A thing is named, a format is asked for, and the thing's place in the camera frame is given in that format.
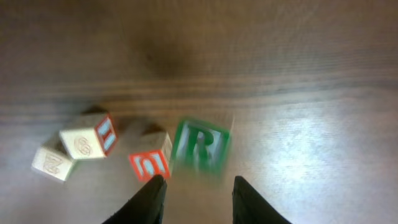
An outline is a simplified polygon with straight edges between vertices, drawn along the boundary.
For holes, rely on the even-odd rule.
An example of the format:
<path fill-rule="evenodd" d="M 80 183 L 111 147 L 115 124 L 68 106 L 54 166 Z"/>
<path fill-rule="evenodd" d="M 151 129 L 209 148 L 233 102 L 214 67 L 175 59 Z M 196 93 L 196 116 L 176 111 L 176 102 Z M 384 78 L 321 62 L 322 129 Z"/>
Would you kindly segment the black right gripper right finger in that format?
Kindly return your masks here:
<path fill-rule="evenodd" d="M 233 224 L 290 224 L 243 177 L 234 178 Z"/>

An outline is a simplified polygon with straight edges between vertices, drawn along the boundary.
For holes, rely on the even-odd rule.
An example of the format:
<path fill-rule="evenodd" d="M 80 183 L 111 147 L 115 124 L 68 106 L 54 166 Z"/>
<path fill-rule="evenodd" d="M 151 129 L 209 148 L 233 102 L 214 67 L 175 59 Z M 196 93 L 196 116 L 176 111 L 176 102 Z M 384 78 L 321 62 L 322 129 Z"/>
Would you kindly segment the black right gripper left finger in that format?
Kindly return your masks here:
<path fill-rule="evenodd" d="M 153 176 L 103 224 L 161 224 L 166 191 L 165 179 Z"/>

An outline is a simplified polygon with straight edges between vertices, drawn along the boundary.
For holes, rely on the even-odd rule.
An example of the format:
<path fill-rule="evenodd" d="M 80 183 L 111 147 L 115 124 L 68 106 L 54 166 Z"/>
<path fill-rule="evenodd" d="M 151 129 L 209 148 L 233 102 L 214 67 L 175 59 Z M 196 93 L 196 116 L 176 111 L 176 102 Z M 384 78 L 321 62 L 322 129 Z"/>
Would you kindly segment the red U wooden block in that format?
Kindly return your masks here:
<path fill-rule="evenodd" d="M 128 156 L 137 179 L 147 182 L 155 175 L 168 179 L 172 174 L 172 141 L 168 132 L 151 124 L 140 135 L 135 151 Z"/>

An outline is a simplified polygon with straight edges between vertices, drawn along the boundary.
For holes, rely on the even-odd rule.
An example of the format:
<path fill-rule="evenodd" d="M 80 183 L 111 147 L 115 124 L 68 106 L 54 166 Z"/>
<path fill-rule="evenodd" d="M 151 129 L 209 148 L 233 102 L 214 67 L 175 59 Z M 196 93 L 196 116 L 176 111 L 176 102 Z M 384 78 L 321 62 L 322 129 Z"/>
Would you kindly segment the red H wooden block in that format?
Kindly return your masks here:
<path fill-rule="evenodd" d="M 79 115 L 59 131 L 59 136 L 75 160 L 108 157 L 118 141 L 113 119 L 106 110 Z"/>

